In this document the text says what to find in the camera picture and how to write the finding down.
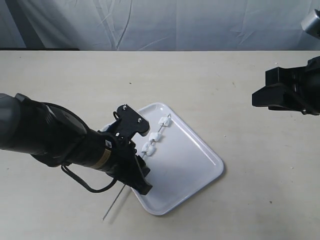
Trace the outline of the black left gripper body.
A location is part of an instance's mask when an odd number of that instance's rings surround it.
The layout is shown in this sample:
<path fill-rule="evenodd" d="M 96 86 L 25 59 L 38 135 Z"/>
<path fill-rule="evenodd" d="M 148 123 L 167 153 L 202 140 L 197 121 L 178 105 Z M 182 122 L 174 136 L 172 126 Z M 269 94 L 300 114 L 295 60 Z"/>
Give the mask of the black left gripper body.
<path fill-rule="evenodd" d="M 130 185 L 134 176 L 142 175 L 136 157 L 139 155 L 137 155 L 136 145 L 131 139 L 115 134 L 115 122 L 103 132 L 106 139 L 111 142 L 111 155 L 103 169 L 111 177 Z"/>

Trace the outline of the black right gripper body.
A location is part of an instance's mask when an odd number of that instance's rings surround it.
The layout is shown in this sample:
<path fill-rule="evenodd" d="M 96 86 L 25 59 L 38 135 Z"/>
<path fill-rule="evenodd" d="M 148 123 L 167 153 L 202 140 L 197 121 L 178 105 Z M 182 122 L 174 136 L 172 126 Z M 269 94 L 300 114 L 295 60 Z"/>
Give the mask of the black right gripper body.
<path fill-rule="evenodd" d="M 320 58 L 309 59 L 305 66 L 276 67 L 265 72 L 265 86 L 283 86 L 293 92 L 303 115 L 320 114 Z"/>

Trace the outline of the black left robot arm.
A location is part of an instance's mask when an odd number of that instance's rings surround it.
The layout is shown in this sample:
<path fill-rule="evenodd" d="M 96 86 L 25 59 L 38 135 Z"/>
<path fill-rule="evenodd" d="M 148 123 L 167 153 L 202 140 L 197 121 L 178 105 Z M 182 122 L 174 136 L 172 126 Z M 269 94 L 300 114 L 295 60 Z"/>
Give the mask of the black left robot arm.
<path fill-rule="evenodd" d="M 61 170 L 95 193 L 94 188 L 69 166 L 72 164 L 106 173 L 113 183 L 121 182 L 146 195 L 152 185 L 150 168 L 138 155 L 133 137 L 146 136 L 149 122 L 124 104 L 113 112 L 114 122 L 95 131 L 70 110 L 39 102 L 23 94 L 0 96 L 0 148 L 31 155 L 48 167 Z"/>

